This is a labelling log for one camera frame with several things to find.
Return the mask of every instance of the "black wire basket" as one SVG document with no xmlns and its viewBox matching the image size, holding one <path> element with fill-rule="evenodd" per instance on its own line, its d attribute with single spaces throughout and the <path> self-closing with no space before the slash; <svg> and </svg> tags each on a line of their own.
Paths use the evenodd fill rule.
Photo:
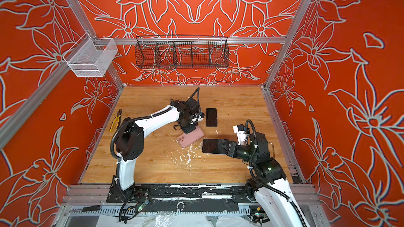
<svg viewBox="0 0 404 227">
<path fill-rule="evenodd" d="M 170 38 L 137 36 L 139 68 L 227 68 L 227 37 L 175 35 Z"/>
</svg>

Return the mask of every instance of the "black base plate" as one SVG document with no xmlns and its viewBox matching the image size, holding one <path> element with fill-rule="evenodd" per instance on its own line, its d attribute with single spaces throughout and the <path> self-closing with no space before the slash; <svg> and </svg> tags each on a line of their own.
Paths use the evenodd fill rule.
<svg viewBox="0 0 404 227">
<path fill-rule="evenodd" d="M 109 187 L 109 193 L 108 193 L 108 197 L 107 197 L 107 203 L 121 203 L 121 202 L 125 202 L 126 199 L 122 196 L 121 192 L 119 191 L 119 188 L 116 187 L 114 185 L 114 181 L 111 182 L 111 186 Z M 129 198 L 129 199 L 133 199 L 130 198 L 130 196 L 132 194 L 134 194 L 137 191 L 142 191 L 143 194 L 149 194 L 150 193 L 150 187 L 148 186 L 136 186 L 135 184 L 133 184 L 132 186 L 130 186 L 128 189 L 126 189 L 125 191 L 123 191 L 124 195 Z M 144 202 L 145 201 L 145 197 L 143 196 L 139 202 Z"/>
</svg>

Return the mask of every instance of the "smartphone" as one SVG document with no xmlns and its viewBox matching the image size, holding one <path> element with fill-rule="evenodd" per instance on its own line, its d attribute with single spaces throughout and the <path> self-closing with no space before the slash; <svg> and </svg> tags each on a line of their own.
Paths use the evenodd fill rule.
<svg viewBox="0 0 404 227">
<path fill-rule="evenodd" d="M 204 139 L 202 152 L 205 154 L 227 154 L 230 148 L 228 139 Z"/>
<path fill-rule="evenodd" d="M 177 138 L 177 142 L 182 146 L 182 148 L 189 146 L 190 144 L 194 143 L 198 139 L 203 137 L 203 131 L 200 129 L 200 127 L 197 125 L 195 127 L 195 130 L 188 134 L 182 134 Z"/>
<path fill-rule="evenodd" d="M 216 108 L 206 108 L 206 127 L 217 127 Z"/>
</svg>

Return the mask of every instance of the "wooden table surface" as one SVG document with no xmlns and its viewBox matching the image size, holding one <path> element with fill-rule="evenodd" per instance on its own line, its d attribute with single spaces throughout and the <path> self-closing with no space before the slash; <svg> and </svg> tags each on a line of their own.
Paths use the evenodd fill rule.
<svg viewBox="0 0 404 227">
<path fill-rule="evenodd" d="M 178 86 L 125 87 L 82 183 L 111 183 L 116 173 L 116 160 L 109 152 L 113 133 L 108 130 L 119 109 L 122 109 L 122 120 L 129 116 L 148 116 L 167 106 L 170 99 L 186 101 L 195 89 Z M 199 123 L 204 138 L 237 141 L 233 126 L 245 124 L 250 119 L 256 131 L 264 133 L 266 139 L 275 145 L 275 159 L 292 182 L 260 87 L 200 87 L 200 105 L 204 113 L 206 108 L 217 109 L 217 127 L 206 127 L 205 120 Z M 183 132 L 174 130 L 175 124 L 167 124 L 145 138 L 143 153 L 136 162 L 135 183 L 245 183 L 250 178 L 247 166 L 240 159 L 202 153 L 203 139 L 182 148 L 176 139 Z"/>
</svg>

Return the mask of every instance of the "pink phone case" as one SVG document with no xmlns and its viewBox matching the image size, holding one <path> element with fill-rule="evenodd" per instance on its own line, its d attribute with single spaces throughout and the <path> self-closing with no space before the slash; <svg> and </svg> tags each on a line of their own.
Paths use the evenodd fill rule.
<svg viewBox="0 0 404 227">
<path fill-rule="evenodd" d="M 203 135 L 204 135 L 203 131 L 197 125 L 195 130 L 193 130 L 189 134 L 184 133 L 181 136 L 179 136 L 177 142 L 182 146 L 182 148 L 185 148 L 190 144 L 194 143 L 195 141 L 197 141 L 198 139 L 202 138 Z"/>
</svg>

